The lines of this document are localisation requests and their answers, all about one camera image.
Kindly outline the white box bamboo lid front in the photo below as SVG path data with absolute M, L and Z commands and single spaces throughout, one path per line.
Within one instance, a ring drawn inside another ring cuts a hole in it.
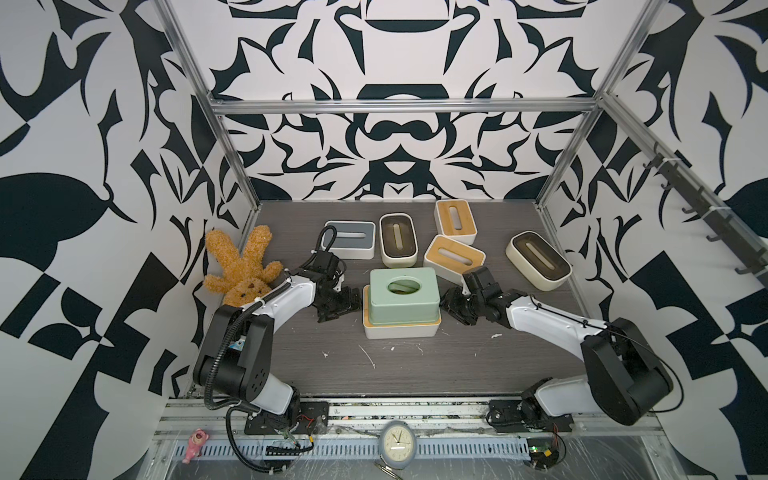
M 431 323 L 412 323 L 403 325 L 374 325 L 371 322 L 369 301 L 370 286 L 363 288 L 363 327 L 369 340 L 428 338 L 436 335 L 442 323 L 441 315 Z

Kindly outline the green tissue box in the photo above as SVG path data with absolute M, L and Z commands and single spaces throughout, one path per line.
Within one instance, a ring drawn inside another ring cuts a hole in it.
M 369 318 L 373 325 L 434 323 L 440 292 L 432 268 L 376 269 L 370 272 Z

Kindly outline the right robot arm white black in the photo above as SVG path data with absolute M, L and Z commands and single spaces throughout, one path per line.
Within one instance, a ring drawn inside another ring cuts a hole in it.
M 481 318 L 534 335 L 582 361 L 582 375 L 545 378 L 525 390 L 512 420 L 545 429 L 572 414 L 605 414 L 635 424 L 679 387 L 674 370 L 650 347 L 639 328 L 619 318 L 600 322 L 549 306 L 519 290 L 503 290 L 486 267 L 469 270 L 446 291 L 441 309 L 473 326 Z

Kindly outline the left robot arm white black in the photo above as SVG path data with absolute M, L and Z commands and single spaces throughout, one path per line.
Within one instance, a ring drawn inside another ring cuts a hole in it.
M 317 250 L 270 293 L 243 307 L 216 310 L 193 369 L 206 408 L 261 411 L 293 425 L 299 393 L 271 373 L 274 333 L 309 307 L 320 323 L 360 310 L 360 290 L 343 284 L 345 271 L 342 259 Z

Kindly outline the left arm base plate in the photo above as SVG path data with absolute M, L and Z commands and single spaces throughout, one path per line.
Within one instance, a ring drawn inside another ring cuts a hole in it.
M 268 435 L 287 431 L 291 434 L 309 435 L 322 433 L 327 428 L 330 404 L 326 401 L 304 401 L 292 404 L 288 410 L 277 415 L 265 411 L 250 414 L 246 420 L 246 435 Z

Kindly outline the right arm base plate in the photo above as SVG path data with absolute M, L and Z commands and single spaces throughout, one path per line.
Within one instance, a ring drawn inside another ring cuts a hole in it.
M 557 431 L 571 432 L 573 418 L 565 414 L 551 416 L 533 397 L 517 400 L 492 400 L 485 416 L 486 423 L 497 433 Z

